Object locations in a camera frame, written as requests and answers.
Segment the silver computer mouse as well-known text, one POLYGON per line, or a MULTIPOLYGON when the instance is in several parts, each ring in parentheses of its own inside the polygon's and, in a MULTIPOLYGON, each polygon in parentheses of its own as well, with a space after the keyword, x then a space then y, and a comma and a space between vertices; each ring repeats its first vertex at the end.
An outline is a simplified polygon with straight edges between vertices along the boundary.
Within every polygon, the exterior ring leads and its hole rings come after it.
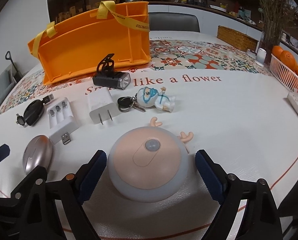
POLYGON ((48 170, 53 154, 51 140, 46 135, 38 135, 28 143, 22 159, 23 170, 28 175, 35 167, 48 170))

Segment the round pink deer night light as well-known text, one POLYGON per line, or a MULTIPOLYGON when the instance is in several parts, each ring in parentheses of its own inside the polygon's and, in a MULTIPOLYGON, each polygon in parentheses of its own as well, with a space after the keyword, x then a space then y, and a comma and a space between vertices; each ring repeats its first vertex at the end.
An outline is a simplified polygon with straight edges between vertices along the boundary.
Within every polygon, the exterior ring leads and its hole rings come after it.
POLYGON ((159 202, 174 195, 189 172, 186 143, 192 132, 176 136, 163 129, 156 117, 149 126, 123 134, 108 155, 112 184, 124 197, 143 203, 159 202))

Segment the white usb wall charger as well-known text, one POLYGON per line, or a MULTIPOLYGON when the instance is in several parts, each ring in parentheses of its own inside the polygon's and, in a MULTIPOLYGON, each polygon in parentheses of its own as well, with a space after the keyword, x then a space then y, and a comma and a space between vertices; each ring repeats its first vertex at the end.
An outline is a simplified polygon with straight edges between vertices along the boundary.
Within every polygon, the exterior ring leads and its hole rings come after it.
POLYGON ((98 88, 88 94, 87 101, 89 116, 94 124, 103 125, 106 120, 113 121, 113 118, 121 113, 107 87, 98 88))

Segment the white battery charger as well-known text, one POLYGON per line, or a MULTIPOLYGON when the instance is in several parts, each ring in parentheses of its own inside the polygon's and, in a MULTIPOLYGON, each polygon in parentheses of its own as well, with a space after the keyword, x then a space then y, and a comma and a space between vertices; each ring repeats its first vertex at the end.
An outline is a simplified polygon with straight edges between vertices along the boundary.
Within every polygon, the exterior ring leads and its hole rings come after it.
POLYGON ((79 128, 68 98, 64 97, 52 103, 46 110, 49 120, 49 139, 53 144, 59 141, 67 144, 70 135, 79 128))

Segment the black key fob with keys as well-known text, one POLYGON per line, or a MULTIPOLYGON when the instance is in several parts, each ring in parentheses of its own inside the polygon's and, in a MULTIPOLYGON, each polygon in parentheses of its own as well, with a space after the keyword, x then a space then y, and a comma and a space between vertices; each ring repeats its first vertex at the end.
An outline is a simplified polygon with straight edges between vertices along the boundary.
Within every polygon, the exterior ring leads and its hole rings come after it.
POLYGON ((140 107, 137 103, 135 97, 124 96, 118 98, 118 108, 121 112, 129 112, 131 109, 136 109, 141 112, 145 112, 146 110, 140 107))

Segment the black bike light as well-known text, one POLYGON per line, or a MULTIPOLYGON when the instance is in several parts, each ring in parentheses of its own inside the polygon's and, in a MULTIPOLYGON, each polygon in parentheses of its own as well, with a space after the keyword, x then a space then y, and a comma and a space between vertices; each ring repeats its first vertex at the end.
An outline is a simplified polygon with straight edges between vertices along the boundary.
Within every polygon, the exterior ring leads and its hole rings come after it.
POLYGON ((114 54, 108 54, 97 65, 96 73, 93 76, 93 84, 100 87, 124 90, 131 83, 131 76, 129 73, 114 70, 113 56, 114 54))

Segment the pink basket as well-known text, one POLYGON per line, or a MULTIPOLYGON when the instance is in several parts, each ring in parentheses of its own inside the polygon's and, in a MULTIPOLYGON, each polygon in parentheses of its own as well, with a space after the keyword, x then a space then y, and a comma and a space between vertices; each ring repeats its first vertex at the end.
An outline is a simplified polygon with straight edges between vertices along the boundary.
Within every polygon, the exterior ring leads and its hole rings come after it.
POLYGON ((298 92, 298 76, 273 54, 269 66, 270 72, 286 89, 298 92))

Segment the patterned table runner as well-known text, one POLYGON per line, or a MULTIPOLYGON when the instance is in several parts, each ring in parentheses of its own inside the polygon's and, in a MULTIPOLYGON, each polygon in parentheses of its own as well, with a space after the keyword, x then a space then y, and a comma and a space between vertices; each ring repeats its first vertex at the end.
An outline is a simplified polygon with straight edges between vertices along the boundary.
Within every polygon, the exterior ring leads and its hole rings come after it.
MULTIPOLYGON (((217 69, 271 75, 268 68, 256 64, 247 53, 229 45, 211 42, 151 40, 150 55, 150 63, 128 67, 125 71, 132 74, 150 70, 217 69)), ((36 97, 87 82, 92 78, 92 73, 49 85, 43 83, 44 76, 44 70, 37 66, 32 73, 22 78, 1 105, 0 114, 36 97)))

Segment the orange fruit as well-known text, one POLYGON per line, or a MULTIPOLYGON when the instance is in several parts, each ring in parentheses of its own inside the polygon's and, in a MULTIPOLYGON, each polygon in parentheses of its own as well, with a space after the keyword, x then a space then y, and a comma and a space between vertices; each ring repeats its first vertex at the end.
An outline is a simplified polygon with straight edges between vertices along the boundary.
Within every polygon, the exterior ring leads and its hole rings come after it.
POLYGON ((291 52, 287 50, 282 51, 280 54, 280 61, 292 71, 296 69, 296 60, 291 52))

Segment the small white cup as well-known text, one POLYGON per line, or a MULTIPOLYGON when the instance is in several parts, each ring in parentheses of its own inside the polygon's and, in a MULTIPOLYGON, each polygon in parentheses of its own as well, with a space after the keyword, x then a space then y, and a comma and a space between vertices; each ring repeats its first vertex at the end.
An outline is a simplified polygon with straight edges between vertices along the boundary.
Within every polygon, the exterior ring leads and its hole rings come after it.
POLYGON ((263 48, 259 48, 256 55, 255 62, 260 66, 264 66, 265 58, 266 58, 266 50, 263 48))

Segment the orange plastic storage box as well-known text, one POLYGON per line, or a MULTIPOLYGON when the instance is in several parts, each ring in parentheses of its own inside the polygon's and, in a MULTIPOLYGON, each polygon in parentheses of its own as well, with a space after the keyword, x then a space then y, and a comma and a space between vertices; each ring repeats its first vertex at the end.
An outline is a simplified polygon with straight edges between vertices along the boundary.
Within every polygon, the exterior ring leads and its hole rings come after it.
POLYGON ((49 23, 28 48, 44 69, 46 85, 93 73, 108 54, 116 69, 147 64, 148 2, 102 1, 97 9, 49 23))

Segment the woven wicker tissue box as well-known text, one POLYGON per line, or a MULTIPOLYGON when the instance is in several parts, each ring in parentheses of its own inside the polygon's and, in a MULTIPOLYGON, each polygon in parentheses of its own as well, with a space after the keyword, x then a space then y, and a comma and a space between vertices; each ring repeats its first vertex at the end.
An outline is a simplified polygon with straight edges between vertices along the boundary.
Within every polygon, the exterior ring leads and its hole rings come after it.
POLYGON ((246 34, 221 25, 218 26, 217 38, 244 52, 256 51, 258 43, 256 39, 246 34))

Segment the dark grey chair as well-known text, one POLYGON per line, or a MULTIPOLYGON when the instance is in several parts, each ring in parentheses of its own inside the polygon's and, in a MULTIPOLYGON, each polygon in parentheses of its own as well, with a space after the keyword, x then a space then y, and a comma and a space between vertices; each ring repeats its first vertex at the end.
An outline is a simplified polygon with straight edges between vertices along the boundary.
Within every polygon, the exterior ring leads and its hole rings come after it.
POLYGON ((200 32, 196 16, 175 12, 150 12, 150 31, 191 31, 200 32))

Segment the vase with dried flowers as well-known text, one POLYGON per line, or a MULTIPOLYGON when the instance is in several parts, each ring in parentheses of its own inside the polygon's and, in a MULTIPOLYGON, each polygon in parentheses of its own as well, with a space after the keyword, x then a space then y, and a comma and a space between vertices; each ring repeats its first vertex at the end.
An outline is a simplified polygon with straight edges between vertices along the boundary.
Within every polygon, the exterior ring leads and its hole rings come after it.
POLYGON ((265 64, 271 61, 274 46, 280 44, 283 29, 293 22, 297 16, 298 7, 292 0, 259 0, 263 14, 263 48, 266 50, 265 64))

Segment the doctor figurine keychain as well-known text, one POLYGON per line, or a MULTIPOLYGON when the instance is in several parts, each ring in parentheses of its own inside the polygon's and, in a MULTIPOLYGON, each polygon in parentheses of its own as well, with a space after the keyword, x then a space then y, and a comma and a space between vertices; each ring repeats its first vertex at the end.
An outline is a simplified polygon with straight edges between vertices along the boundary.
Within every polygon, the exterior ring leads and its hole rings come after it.
POLYGON ((161 111, 173 112, 175 106, 175 96, 166 94, 166 87, 160 90, 144 87, 138 90, 136 96, 138 105, 142 108, 155 107, 161 111))

